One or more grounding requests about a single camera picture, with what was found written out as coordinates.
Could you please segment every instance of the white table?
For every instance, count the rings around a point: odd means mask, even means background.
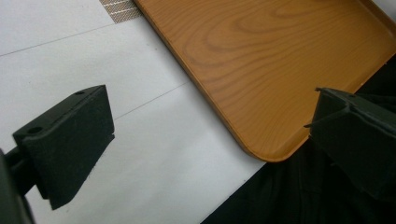
[[[396,2],[376,0],[396,19]],[[0,2],[0,147],[69,94],[106,84],[116,139],[76,198],[44,223],[198,223],[264,162],[236,144],[144,18],[120,24],[98,0]]]

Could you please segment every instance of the metal mesh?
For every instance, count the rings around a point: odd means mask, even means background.
[[[115,23],[128,21],[142,15],[132,0],[99,0]]]

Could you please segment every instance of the black plastic bracket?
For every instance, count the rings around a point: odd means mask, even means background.
[[[396,199],[396,97],[318,89],[310,137],[361,191]]]
[[[113,133],[106,86],[70,95],[17,130],[13,134],[17,147],[6,156],[0,153],[1,206],[4,200],[9,206],[16,204],[8,213],[12,216],[34,185],[52,209],[69,203],[114,139]]]

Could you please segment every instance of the wooden tray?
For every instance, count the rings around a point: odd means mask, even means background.
[[[354,92],[396,52],[396,26],[370,0],[135,1],[243,149],[264,161],[306,140],[316,87]]]

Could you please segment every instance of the black cloth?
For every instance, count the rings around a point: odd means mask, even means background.
[[[395,112],[381,97],[396,96],[396,57],[358,93]],[[308,140],[286,161],[266,163],[203,223],[396,223],[396,202],[360,192]]]

